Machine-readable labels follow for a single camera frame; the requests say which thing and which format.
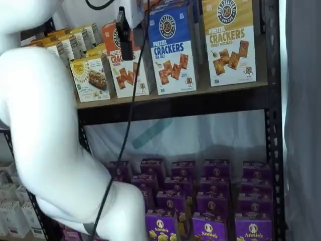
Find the product packaging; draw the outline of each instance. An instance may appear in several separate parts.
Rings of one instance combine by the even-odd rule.
[[[80,102],[111,99],[115,87],[104,55],[77,59],[70,64]]]
[[[135,46],[133,32],[131,32],[130,40],[132,42],[133,60],[123,61],[120,40],[115,22],[106,24],[102,28],[102,33],[116,87],[117,97],[131,97],[133,94],[135,75],[138,68],[138,58],[141,53],[140,47]],[[137,76],[136,96],[149,95],[154,87],[155,77],[151,62],[149,43],[146,42]]]
[[[33,235],[37,238],[45,239],[45,234],[40,226],[36,212],[30,201],[27,201],[26,203],[24,203],[24,205],[22,205],[22,212],[27,219]]]
[[[24,238],[27,235],[30,227],[18,201],[2,203],[0,213],[12,237]]]
[[[158,94],[196,90],[197,41],[192,2],[151,11],[149,40]]]
[[[256,81],[252,0],[202,0],[212,86]]]

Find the cardboard box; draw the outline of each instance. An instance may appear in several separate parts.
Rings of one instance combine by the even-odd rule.
[[[75,59],[81,58],[82,52],[78,47],[76,36],[74,36],[73,34],[62,35],[59,36],[59,41],[62,42],[69,63],[71,63]]]
[[[235,215],[237,241],[272,241],[272,220],[266,214],[237,213]]]
[[[179,241],[177,215],[174,209],[151,209],[145,216],[148,240]]]
[[[107,49],[109,64],[112,70],[116,92],[118,98],[131,97],[138,67],[138,58],[141,49],[135,46],[133,32],[130,39],[132,41],[133,60],[123,61],[118,31],[114,23],[106,24],[102,28],[102,33]],[[147,42],[142,54],[139,72],[137,76],[136,96],[149,95],[155,87],[155,77],[152,69],[149,43]]]
[[[77,28],[71,30],[70,33],[75,35],[78,48],[82,51],[81,57],[85,58],[87,50],[93,48],[87,30],[84,28]]]
[[[23,185],[20,185],[16,189],[16,195],[19,200],[20,205],[24,205],[26,202],[30,201],[29,195],[27,193],[26,188]]]
[[[40,226],[34,207],[30,201],[27,201],[22,206],[22,212],[24,213],[26,220],[31,228],[31,232],[35,237],[45,239],[45,234]]]
[[[252,0],[202,0],[212,86],[256,81]]]
[[[230,177],[230,161],[227,159],[205,159],[203,174],[214,177]]]
[[[272,180],[271,167],[262,162],[243,162],[243,177],[247,179]]]
[[[70,64],[80,102],[111,99],[115,96],[107,64],[104,55],[77,59]]]
[[[196,90],[198,54],[192,3],[152,11],[148,33],[158,94]]]
[[[12,237],[24,238],[29,233],[30,227],[18,201],[2,203],[0,213]]]
[[[188,213],[188,206],[184,192],[173,190],[159,191],[156,198],[159,207],[176,209],[179,233],[183,238],[188,238],[191,229],[191,214]]]
[[[140,171],[144,174],[153,174],[157,176],[158,184],[164,187],[166,171],[164,161],[161,158],[143,159],[140,163]]]
[[[227,240],[226,220],[210,212],[199,213],[193,215],[194,236],[196,241]]]

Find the snack box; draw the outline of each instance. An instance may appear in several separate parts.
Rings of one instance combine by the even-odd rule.
[[[177,215],[175,209],[151,209],[145,216],[148,240],[179,241]]]
[[[195,241],[227,240],[226,220],[222,216],[210,212],[195,212],[193,215],[193,227]]]
[[[69,63],[75,59],[81,58],[82,52],[78,47],[76,36],[73,34],[66,34],[59,36],[58,39],[62,42]]]
[[[48,37],[51,37],[51,36],[60,37],[60,36],[63,36],[69,32],[70,32],[69,28],[64,28],[64,29],[60,29],[60,30],[56,30],[56,31],[48,33]]]
[[[24,205],[22,205],[21,209],[27,219],[27,222],[31,228],[31,232],[33,233],[33,235],[37,238],[45,239],[45,234],[43,233],[43,230],[41,228],[41,225],[38,221],[36,212],[31,202],[26,202]]]
[[[169,4],[150,13],[149,41],[158,94],[195,91],[198,79],[193,4]]]
[[[159,191],[156,198],[159,207],[175,208],[178,216],[179,233],[182,238],[188,238],[191,230],[191,214],[188,211],[184,192],[175,190]]]
[[[272,180],[271,167],[262,162],[243,162],[243,177],[248,179]]]
[[[205,159],[203,175],[214,177],[230,177],[230,161],[227,159]]]
[[[18,201],[4,202],[0,214],[12,237],[24,238],[30,230]]]
[[[87,51],[93,48],[93,45],[91,44],[87,30],[80,27],[80,28],[71,30],[70,33],[75,35],[78,48],[82,52],[81,57],[85,58]]]
[[[202,0],[212,86],[256,81],[252,0]]]
[[[123,61],[120,39],[115,22],[106,24],[102,28],[109,64],[112,69],[116,92],[118,98],[132,97],[135,76],[138,68],[138,59],[141,48],[135,46],[133,32],[130,34],[132,42],[133,60]],[[147,42],[142,54],[140,67],[137,75],[136,96],[149,95],[155,87],[155,76],[150,55],[149,43]]]
[[[124,182],[130,183],[132,179],[132,169],[129,161],[109,162],[106,164],[109,173],[114,176],[122,176]]]
[[[235,231],[237,241],[272,241],[272,220],[266,214],[235,214]]]
[[[196,196],[198,212],[212,212],[228,217],[228,196],[226,193],[198,192]]]
[[[143,159],[140,163],[140,171],[145,174],[155,173],[160,187],[164,187],[166,178],[165,164],[162,158]]]
[[[80,102],[111,99],[115,87],[105,55],[77,59],[70,64]]]
[[[272,196],[263,193],[239,193],[237,210],[273,214]]]
[[[242,178],[240,183],[241,193],[265,193],[272,196],[272,185],[269,180]]]

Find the pretzel crackers box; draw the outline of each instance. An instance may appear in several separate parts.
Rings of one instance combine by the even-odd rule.
[[[102,34],[105,40],[117,96],[118,98],[131,97],[134,90],[138,58],[141,52],[140,47],[134,45],[133,33],[131,32],[130,39],[132,41],[133,60],[123,61],[115,22],[103,26]],[[155,76],[152,69],[149,44],[146,43],[137,75],[136,96],[149,95],[154,87]]]
[[[197,43],[192,3],[150,13],[149,40],[158,94],[196,90]]]
[[[202,0],[212,86],[256,81],[252,0]]]

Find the orange cracker box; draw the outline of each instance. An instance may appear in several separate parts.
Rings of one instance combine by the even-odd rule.
[[[107,56],[111,67],[118,98],[130,97],[133,94],[133,86],[140,55],[140,47],[134,45],[133,33],[131,33],[133,60],[123,61],[121,56],[120,41],[115,22],[106,24],[102,28]],[[140,68],[137,75],[136,96],[149,95],[155,87],[155,76],[150,55],[149,44],[145,45]]]
[[[211,85],[256,81],[252,0],[202,0]]]

